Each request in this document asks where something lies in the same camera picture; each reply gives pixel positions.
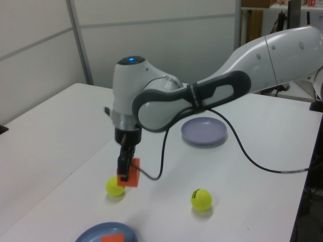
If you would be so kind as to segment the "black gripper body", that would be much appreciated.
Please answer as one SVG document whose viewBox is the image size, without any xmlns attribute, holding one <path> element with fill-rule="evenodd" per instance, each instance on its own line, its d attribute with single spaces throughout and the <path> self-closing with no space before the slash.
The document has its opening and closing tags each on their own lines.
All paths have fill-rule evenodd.
<svg viewBox="0 0 323 242">
<path fill-rule="evenodd" d="M 142 129 L 137 128 L 132 131 L 124 131 L 115 128 L 115 141 L 121 146 L 136 146 L 141 142 Z"/>
</svg>

